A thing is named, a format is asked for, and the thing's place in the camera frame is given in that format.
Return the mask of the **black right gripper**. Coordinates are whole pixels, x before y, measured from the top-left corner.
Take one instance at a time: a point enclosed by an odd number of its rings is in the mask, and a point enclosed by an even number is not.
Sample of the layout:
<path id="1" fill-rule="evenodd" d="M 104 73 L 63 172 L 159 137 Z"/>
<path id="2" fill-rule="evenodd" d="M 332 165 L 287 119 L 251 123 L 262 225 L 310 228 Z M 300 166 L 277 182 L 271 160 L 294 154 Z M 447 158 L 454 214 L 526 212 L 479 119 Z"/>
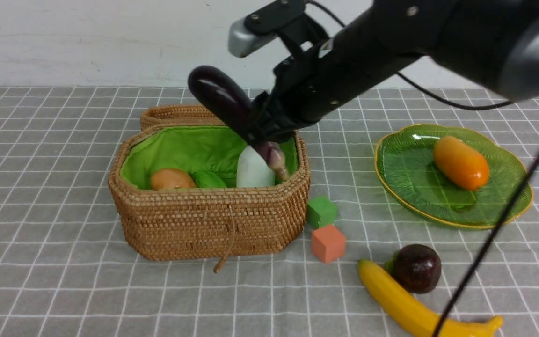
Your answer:
<path id="1" fill-rule="evenodd" d="M 319 122 L 421 57 L 393 51 L 376 37 L 335 36 L 288 66 L 279 66 L 272 91 L 253 100 L 244 140 L 257 145 Z"/>

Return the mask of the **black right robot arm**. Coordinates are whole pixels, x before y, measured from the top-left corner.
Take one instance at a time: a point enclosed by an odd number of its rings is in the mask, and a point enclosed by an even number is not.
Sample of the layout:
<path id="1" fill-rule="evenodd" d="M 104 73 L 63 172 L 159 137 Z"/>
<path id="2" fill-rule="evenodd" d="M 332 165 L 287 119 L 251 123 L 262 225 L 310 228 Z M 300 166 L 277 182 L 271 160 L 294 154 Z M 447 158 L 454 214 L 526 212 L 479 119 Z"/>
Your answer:
<path id="1" fill-rule="evenodd" d="M 317 123 L 423 56 L 511 102 L 539 96 L 539 0 L 375 0 L 333 37 L 305 8 L 276 0 L 245 20 L 291 52 L 255 100 L 249 144 Z"/>

